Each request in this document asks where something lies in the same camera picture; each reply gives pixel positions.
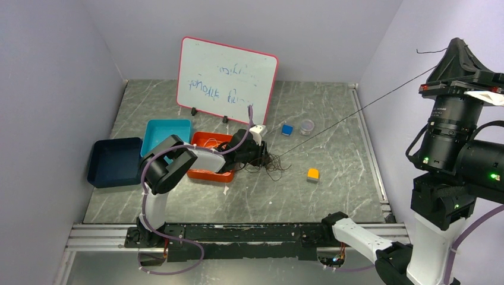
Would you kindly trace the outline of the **dark blue tray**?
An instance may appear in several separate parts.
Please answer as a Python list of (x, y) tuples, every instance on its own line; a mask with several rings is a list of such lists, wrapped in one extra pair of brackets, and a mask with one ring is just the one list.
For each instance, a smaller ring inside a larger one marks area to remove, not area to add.
[(142, 143), (139, 137), (96, 141), (89, 161), (88, 183), (95, 188), (139, 184), (138, 163)]

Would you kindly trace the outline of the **orange tray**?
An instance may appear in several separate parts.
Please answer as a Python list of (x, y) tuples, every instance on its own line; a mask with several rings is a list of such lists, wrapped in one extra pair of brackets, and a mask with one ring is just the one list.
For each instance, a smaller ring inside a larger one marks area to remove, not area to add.
[[(197, 146), (212, 148), (217, 147), (223, 142), (228, 142), (232, 138), (232, 135), (228, 134), (218, 134), (212, 132), (195, 132), (191, 140), (192, 144)], [(204, 181), (229, 183), (234, 178), (234, 171), (225, 173), (214, 173), (208, 170), (191, 169), (187, 172), (187, 176), (190, 179), (200, 179)]]

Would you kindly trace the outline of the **clear plastic cup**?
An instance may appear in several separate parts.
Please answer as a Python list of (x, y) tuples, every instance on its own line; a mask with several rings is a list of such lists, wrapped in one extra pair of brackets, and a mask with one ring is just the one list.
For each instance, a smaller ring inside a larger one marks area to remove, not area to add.
[(314, 122), (310, 119), (304, 119), (300, 123), (300, 134), (309, 136), (314, 130)]

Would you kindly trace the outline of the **pink framed whiteboard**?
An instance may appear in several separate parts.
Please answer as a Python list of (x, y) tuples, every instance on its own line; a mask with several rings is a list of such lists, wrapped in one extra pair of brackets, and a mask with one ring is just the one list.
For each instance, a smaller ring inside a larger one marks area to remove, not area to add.
[(177, 104), (231, 121), (263, 124), (278, 67), (275, 55), (184, 37)]

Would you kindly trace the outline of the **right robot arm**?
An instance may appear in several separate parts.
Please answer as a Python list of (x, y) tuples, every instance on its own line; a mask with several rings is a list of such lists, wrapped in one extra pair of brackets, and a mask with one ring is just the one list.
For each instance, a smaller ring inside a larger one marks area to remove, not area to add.
[[(386, 284), (457, 284), (452, 269), (458, 247), (503, 211), (503, 144), (477, 139), (483, 107), (503, 105), (503, 74), (484, 66), (456, 37), (419, 92), (434, 105), (414, 138), (420, 148), (405, 152), (423, 171), (413, 180), (414, 243), (382, 238), (341, 212), (322, 220), (320, 236), (326, 245), (354, 248)], [(479, 198), (500, 206), (467, 224)]]

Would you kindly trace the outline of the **blue small block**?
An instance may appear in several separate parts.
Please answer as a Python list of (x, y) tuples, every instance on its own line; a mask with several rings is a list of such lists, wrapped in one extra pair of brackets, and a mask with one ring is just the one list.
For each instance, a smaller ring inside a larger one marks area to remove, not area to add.
[(284, 136), (290, 136), (294, 131), (294, 127), (292, 125), (283, 124), (281, 128), (281, 134)]

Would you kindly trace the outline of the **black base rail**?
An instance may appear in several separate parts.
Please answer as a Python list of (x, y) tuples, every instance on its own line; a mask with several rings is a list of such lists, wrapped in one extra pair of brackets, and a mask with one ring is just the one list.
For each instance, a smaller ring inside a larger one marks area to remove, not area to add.
[(322, 248), (340, 247), (322, 223), (171, 223), (163, 226), (164, 239), (136, 226), (127, 230), (124, 247), (149, 254), (168, 252), (167, 262), (204, 259), (298, 258), (315, 261)]

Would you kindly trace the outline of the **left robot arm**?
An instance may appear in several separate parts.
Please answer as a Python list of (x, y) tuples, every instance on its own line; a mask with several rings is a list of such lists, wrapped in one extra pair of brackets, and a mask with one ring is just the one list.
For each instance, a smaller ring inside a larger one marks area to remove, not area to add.
[(146, 154), (139, 165), (143, 186), (142, 209), (137, 219), (141, 242), (148, 247), (160, 245), (165, 237), (164, 211), (168, 194), (189, 170), (224, 174), (242, 164), (264, 166), (270, 162), (267, 145), (262, 140), (267, 129), (254, 125), (239, 129), (228, 142), (205, 148), (183, 142), (177, 135), (165, 139)]

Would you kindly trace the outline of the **light blue tray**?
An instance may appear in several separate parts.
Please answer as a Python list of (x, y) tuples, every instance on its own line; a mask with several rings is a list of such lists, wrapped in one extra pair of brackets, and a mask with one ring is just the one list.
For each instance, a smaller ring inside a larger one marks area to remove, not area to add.
[(177, 135), (189, 143), (192, 133), (193, 126), (189, 119), (152, 119), (147, 123), (140, 154), (145, 156), (170, 135)]

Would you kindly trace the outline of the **orange small block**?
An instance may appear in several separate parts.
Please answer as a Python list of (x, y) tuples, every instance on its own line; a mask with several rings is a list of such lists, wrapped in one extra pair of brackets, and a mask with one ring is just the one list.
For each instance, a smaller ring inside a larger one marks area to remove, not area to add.
[(307, 181), (312, 183), (318, 183), (320, 179), (320, 172), (318, 169), (310, 168), (307, 171)]

